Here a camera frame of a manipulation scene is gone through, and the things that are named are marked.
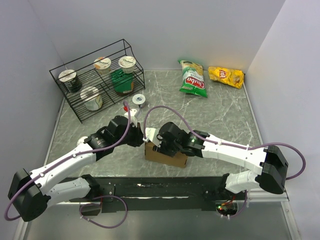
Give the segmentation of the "brown cardboard box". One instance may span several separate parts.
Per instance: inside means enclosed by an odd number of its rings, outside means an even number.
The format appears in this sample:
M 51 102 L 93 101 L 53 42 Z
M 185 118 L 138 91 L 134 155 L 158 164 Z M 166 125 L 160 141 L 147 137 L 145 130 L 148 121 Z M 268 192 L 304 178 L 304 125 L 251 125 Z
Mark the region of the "brown cardboard box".
M 185 168 L 187 165 L 188 156 L 177 152 L 173 157 L 164 155 L 154 150 L 156 146 L 152 142 L 144 144 L 144 156 L 147 161 L 160 163 L 168 166 Z

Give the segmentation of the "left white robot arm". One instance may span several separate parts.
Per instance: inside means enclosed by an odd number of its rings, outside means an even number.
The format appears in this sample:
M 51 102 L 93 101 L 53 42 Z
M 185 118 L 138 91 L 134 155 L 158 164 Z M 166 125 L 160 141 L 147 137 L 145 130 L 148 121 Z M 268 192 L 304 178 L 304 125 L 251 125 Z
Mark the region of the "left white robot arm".
M 50 164 L 30 172 L 24 168 L 18 170 L 9 188 L 9 205 L 14 206 L 18 218 L 30 222 L 58 203 L 60 189 L 81 190 L 87 201 L 94 201 L 99 195 L 99 188 L 92 177 L 80 177 L 78 183 L 69 181 L 65 187 L 61 181 L 76 170 L 110 155 L 117 146 L 139 147 L 143 142 L 137 118 L 134 115 L 117 115 L 107 126 L 89 135 L 75 149 Z

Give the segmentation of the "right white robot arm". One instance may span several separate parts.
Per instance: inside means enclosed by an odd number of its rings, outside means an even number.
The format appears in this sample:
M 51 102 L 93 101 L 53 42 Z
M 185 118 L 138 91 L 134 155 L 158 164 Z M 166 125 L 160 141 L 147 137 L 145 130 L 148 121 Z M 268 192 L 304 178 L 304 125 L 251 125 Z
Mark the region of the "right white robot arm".
M 145 135 L 155 145 L 156 152 L 169 157 L 181 153 L 188 157 L 216 159 L 245 168 L 243 172 L 223 176 L 222 184 L 218 187 L 218 193 L 223 199 L 228 200 L 239 192 L 257 188 L 276 195 L 284 193 L 289 164 L 275 145 L 251 149 L 207 132 L 186 132 L 173 122 L 167 122 L 161 128 L 148 127 Z

